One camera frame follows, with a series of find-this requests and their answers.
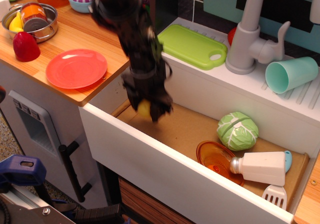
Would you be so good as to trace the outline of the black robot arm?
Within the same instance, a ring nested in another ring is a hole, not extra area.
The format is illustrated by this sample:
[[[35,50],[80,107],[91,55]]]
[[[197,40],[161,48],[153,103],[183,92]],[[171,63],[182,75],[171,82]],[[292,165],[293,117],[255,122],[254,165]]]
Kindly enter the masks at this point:
[[[172,69],[162,58],[151,17],[143,0],[93,0],[90,13],[95,22],[117,34],[130,71],[122,75],[128,99],[135,110],[150,103],[153,122],[172,110],[173,99],[165,89]]]

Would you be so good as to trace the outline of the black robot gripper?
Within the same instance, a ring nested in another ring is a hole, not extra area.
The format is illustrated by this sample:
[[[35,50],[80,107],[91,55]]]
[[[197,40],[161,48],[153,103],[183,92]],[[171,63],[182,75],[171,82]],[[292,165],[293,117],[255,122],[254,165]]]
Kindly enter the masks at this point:
[[[155,68],[150,72],[129,68],[122,73],[123,85],[126,88],[128,100],[137,111],[140,102],[146,99],[151,102],[150,116],[152,122],[172,109],[172,97],[165,89],[165,81],[171,77],[170,67]]]

